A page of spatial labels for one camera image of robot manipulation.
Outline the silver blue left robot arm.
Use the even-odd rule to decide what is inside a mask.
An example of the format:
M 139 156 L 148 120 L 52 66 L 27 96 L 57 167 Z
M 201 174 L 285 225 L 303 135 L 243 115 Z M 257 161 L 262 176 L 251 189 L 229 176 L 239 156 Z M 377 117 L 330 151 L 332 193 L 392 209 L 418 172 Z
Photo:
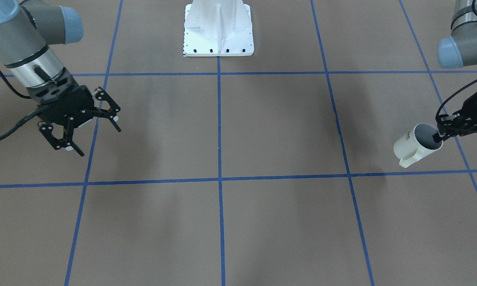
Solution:
M 456 1 L 451 23 L 451 35 L 440 40 L 438 62 L 442 68 L 462 68 L 477 65 L 477 0 Z M 462 108 L 451 115 L 436 112 L 440 143 L 451 137 L 477 133 L 477 92 L 467 98 Z

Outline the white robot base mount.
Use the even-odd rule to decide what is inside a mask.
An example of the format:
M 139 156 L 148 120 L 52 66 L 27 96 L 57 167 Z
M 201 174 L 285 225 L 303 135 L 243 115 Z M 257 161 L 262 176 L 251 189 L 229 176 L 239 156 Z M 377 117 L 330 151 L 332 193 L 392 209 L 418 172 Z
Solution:
M 194 0 L 184 13 L 184 56 L 254 54 L 251 7 L 242 0 Z

